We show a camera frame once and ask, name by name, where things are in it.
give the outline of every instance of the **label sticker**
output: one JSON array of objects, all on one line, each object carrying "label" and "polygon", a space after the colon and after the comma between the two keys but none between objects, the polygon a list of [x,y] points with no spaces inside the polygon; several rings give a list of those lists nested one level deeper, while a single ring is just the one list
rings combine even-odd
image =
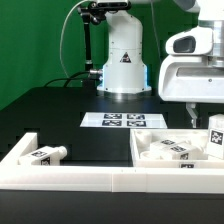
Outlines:
[{"label": "label sticker", "polygon": [[145,121],[128,121],[127,126],[131,127],[146,127]]},{"label": "label sticker", "polygon": [[50,165],[51,165],[50,157],[41,160],[41,166],[50,166]]},{"label": "label sticker", "polygon": [[181,163],[180,164],[180,168],[194,168],[194,164],[193,163]]},{"label": "label sticker", "polygon": [[103,126],[121,126],[121,121],[104,120],[102,125]]},{"label": "label sticker", "polygon": [[121,58],[120,62],[122,62],[122,63],[131,63],[130,57],[129,57],[129,55],[128,55],[127,52],[126,52],[126,53],[124,54],[124,56]]},{"label": "label sticker", "polygon": [[223,142],[223,133],[222,132],[218,132],[218,131],[211,131],[211,139],[210,141],[212,143],[218,144],[218,145],[222,145]]},{"label": "label sticker", "polygon": [[163,143],[163,144],[165,144],[165,145],[173,145],[173,144],[175,144],[175,142],[170,141],[170,140],[164,140],[164,141],[162,141],[161,143]]},{"label": "label sticker", "polygon": [[175,146],[175,147],[172,147],[170,149],[172,149],[173,151],[176,151],[176,152],[183,152],[183,151],[186,150],[186,149],[184,149],[184,148],[182,148],[180,146]]},{"label": "label sticker", "polygon": [[33,154],[31,154],[32,156],[36,156],[36,157],[42,157],[44,155],[46,155],[47,153],[46,152],[41,152],[41,151],[37,151]]},{"label": "label sticker", "polygon": [[127,118],[133,119],[133,120],[145,120],[145,115],[144,114],[128,114]]},{"label": "label sticker", "polygon": [[188,158],[189,158],[189,153],[185,153],[180,156],[181,160],[188,160]]},{"label": "label sticker", "polygon": [[105,119],[122,119],[122,114],[104,114]]}]

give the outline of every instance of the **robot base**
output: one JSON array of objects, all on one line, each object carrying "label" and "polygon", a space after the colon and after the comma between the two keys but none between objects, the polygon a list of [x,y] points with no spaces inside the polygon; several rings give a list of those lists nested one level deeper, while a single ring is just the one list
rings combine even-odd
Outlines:
[{"label": "robot base", "polygon": [[152,89],[151,87],[148,87],[147,90],[138,92],[138,93],[114,93],[114,92],[108,92],[104,90],[97,90],[97,95],[118,100],[118,101],[136,100],[143,97],[151,96]]}]

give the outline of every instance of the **white cube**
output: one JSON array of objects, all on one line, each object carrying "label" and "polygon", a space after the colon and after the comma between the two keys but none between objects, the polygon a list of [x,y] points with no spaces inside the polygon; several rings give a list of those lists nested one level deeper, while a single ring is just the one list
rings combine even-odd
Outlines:
[{"label": "white cube", "polygon": [[197,160],[202,158],[202,154],[197,147],[183,142],[164,149],[161,157],[165,160]]},{"label": "white cube", "polygon": [[181,143],[177,139],[163,139],[156,142],[152,142],[150,144],[150,152],[157,152],[158,150],[163,150],[165,148],[169,148],[171,146],[175,146],[177,144]]},{"label": "white cube", "polygon": [[147,148],[150,146],[152,140],[152,133],[149,130],[139,129],[135,130],[135,139],[137,147]]},{"label": "white cube", "polygon": [[208,135],[208,131],[193,131],[193,133],[188,137],[187,143],[194,145],[204,151],[208,144]]},{"label": "white cube", "polygon": [[224,159],[224,131],[211,128],[207,144],[207,154]]},{"label": "white cube", "polygon": [[209,117],[208,128],[224,131],[224,115],[217,114],[217,115]]}]

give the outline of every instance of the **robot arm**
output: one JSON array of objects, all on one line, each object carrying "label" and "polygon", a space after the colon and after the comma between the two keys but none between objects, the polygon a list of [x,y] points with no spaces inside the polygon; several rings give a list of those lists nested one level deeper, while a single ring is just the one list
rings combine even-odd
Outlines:
[{"label": "robot arm", "polygon": [[147,67],[142,61],[142,24],[125,8],[146,0],[97,0],[96,8],[107,10],[109,55],[103,66],[98,95],[123,100],[151,93],[147,85]]},{"label": "robot arm", "polygon": [[173,0],[182,10],[187,12],[199,12],[200,6],[197,0]]}]

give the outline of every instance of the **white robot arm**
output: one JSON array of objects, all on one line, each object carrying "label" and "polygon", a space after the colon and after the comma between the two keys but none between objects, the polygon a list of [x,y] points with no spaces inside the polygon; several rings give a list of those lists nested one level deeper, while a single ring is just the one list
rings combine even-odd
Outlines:
[{"label": "white robot arm", "polygon": [[[97,0],[96,7],[122,9],[130,3],[150,2],[151,0]],[[110,11],[106,14],[109,26],[109,56],[103,66],[103,81],[97,87],[98,94],[118,100],[150,95],[147,67],[142,61],[142,24],[125,10],[115,13]]]},{"label": "white robot arm", "polygon": [[199,12],[198,26],[171,37],[163,61],[159,95],[187,102],[196,125],[196,103],[224,103],[224,1],[174,0],[183,10]]}]

